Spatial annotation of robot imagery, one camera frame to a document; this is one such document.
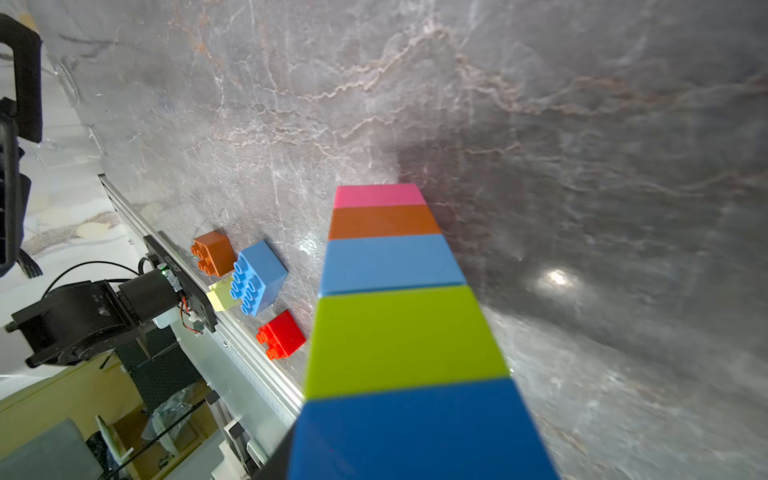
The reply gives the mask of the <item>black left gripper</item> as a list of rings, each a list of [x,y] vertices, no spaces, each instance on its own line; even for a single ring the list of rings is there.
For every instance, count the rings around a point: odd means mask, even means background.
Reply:
[[[31,180],[20,171],[18,140],[43,136],[40,36],[12,17],[1,16],[1,43],[12,51],[15,97],[1,99],[1,274],[18,266],[29,279],[42,269],[22,249]]]

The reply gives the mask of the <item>orange small lego brick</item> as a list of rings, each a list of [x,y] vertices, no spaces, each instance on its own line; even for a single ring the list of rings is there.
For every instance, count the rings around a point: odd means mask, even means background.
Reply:
[[[329,240],[440,234],[427,205],[334,209]]]

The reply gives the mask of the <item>pink small lego brick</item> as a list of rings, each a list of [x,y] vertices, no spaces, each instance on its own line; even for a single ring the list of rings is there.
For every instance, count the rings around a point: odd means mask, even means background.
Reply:
[[[415,184],[339,186],[334,209],[425,205]]]

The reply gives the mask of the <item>lime green small lego brick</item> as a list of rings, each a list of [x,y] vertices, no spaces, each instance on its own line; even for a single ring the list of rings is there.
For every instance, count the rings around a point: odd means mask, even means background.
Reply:
[[[317,304],[304,397],[316,401],[508,375],[466,285],[328,296]]]

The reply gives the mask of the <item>dark blue small lego brick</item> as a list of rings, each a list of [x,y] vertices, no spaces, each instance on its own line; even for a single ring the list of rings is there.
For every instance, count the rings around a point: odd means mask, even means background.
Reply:
[[[555,479],[510,378],[308,402],[290,479]]]

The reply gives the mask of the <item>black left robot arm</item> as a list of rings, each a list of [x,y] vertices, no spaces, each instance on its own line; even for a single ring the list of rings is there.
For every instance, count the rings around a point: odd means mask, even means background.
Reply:
[[[39,265],[22,248],[30,179],[21,173],[20,139],[38,143],[43,134],[41,47],[33,30],[1,17],[1,42],[12,52],[15,95],[1,100],[1,272],[20,267],[29,278]],[[19,331],[33,353],[31,368],[73,366],[144,336],[154,318],[177,307],[181,290],[167,271],[135,272],[125,281],[52,284],[42,298],[13,313],[8,333]]]

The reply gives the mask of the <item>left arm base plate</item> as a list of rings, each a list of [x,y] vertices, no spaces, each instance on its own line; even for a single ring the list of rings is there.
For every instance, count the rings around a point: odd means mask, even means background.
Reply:
[[[181,258],[172,248],[166,247],[159,235],[145,235],[143,242],[147,247],[153,265],[166,265],[166,268],[176,278],[173,282],[174,288],[187,300],[187,305],[201,319],[204,328],[211,333],[215,333],[218,323],[217,315],[207,299],[206,292],[184,266]]]

